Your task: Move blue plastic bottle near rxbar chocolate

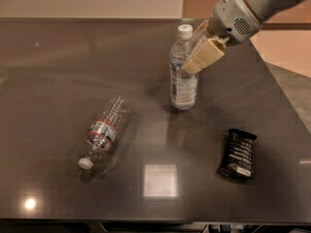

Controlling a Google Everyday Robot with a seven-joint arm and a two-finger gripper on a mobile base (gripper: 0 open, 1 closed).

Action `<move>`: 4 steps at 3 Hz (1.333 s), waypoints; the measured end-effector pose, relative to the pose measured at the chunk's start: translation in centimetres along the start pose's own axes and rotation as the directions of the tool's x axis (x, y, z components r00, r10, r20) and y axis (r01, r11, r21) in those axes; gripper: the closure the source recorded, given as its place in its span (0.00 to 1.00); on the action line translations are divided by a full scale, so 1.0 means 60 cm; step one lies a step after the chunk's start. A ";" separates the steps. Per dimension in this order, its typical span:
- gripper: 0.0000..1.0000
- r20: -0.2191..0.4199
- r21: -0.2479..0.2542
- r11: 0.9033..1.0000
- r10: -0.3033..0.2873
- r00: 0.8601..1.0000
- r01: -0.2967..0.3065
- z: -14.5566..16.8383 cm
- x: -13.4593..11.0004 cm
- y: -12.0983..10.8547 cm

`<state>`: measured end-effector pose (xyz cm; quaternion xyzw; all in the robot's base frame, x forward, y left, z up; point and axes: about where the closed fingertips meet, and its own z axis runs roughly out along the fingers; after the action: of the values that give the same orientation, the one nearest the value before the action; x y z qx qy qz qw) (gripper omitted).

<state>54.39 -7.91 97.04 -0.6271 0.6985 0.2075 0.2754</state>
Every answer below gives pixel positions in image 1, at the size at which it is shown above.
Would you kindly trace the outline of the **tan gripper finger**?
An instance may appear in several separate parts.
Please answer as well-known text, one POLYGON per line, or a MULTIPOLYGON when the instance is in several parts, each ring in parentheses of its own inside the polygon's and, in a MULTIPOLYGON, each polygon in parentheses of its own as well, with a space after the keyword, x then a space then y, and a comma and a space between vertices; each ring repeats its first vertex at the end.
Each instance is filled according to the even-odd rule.
POLYGON ((197 43, 199 40, 206 40, 211 37, 208 20, 205 19, 194 31, 191 40, 197 43))
POLYGON ((225 55, 227 41, 228 38, 218 36, 202 37, 182 65, 180 73, 191 77, 220 60, 225 55))

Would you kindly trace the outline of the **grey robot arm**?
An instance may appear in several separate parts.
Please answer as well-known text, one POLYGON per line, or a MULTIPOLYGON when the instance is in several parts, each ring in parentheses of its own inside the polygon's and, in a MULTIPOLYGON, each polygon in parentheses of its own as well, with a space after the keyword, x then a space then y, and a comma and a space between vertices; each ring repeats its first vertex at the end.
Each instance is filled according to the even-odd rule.
POLYGON ((220 0, 190 39, 193 49, 182 64, 181 73, 196 75, 220 60, 227 47, 248 41, 269 19, 303 1, 220 0))

